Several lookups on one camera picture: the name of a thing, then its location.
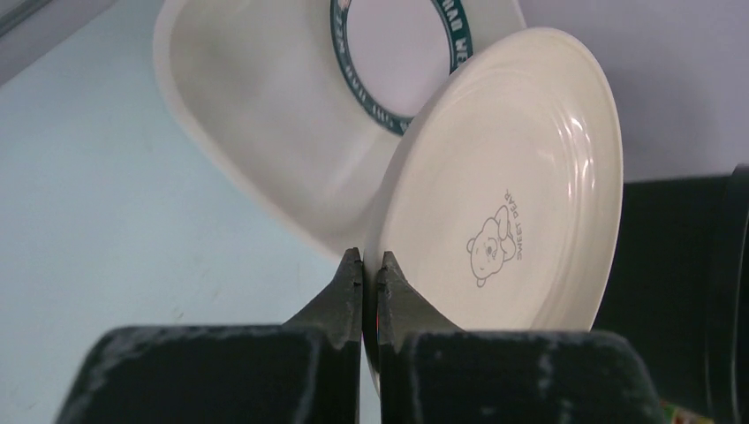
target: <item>black container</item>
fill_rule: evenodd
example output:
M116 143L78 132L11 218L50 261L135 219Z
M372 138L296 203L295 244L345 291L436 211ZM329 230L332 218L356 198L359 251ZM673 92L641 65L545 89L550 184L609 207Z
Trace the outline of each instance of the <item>black container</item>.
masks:
M630 341L663 399L716 422L749 419L747 218L747 166L625 185L594 324Z

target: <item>round plate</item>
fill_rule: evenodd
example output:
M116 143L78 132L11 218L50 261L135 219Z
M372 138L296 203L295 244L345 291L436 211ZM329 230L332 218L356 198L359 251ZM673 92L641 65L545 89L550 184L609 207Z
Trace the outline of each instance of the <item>round plate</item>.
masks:
M590 329L622 200L621 134L601 67L554 29L496 43L414 119L378 196L366 318L392 251L408 282L463 329Z
M514 0L464 3L474 27L492 29L485 47L522 26L519 14L486 21L516 13ZM213 163L337 261L364 242L400 137L347 86L330 9L330 0L165 0L154 67L170 112Z

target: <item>table surface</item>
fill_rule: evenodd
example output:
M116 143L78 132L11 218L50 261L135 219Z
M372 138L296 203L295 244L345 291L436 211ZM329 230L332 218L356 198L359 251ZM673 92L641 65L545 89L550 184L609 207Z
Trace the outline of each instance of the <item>table surface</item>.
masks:
M626 177L749 161L749 55L736 54L749 41L745 2L556 3L520 2L529 25L578 36L609 75ZM337 266L235 189L171 118L151 60L160 5L118 2L0 87L2 423L50 421L107 329L282 322ZM364 423L379 421L368 381L363 371Z

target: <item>gray wall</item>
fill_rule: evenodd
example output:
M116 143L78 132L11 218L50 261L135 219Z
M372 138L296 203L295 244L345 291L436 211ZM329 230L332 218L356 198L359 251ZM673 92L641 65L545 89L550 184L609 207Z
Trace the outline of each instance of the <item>gray wall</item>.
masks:
M528 26L563 29L598 58L617 100L625 178L749 162L749 2L519 3Z

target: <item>cartoon bear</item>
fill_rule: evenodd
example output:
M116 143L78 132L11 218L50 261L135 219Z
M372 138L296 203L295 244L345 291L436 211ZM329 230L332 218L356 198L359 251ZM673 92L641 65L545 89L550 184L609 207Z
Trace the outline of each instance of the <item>cartoon bear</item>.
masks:
M471 254L471 268L476 285L483 287L487 278L502 269L505 262L515 257L515 240L510 232L510 211L502 206L489 218L481 232L468 240L466 249Z

